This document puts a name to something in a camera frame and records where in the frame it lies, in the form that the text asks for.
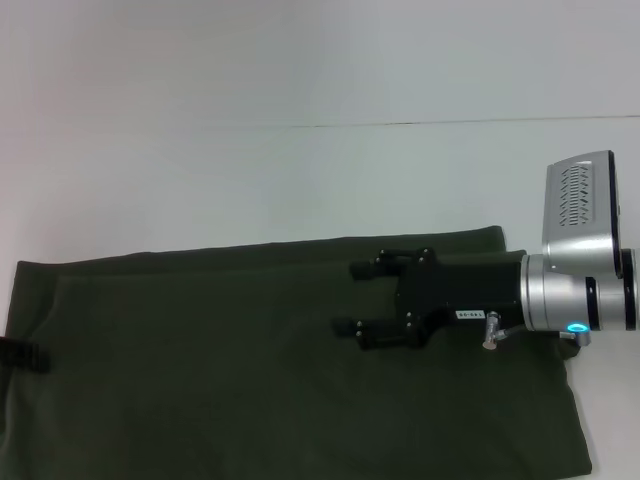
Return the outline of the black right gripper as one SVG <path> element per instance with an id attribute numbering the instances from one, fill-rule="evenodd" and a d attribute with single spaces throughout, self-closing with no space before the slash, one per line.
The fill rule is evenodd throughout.
<path id="1" fill-rule="evenodd" d="M 381 249 L 371 260 L 353 261 L 354 281 L 399 277 L 396 319 L 332 319 L 337 338 L 357 342 L 361 350 L 420 348 L 446 326 L 479 327 L 490 338 L 501 328 L 523 325 L 521 260 L 447 263 L 432 247 Z"/>

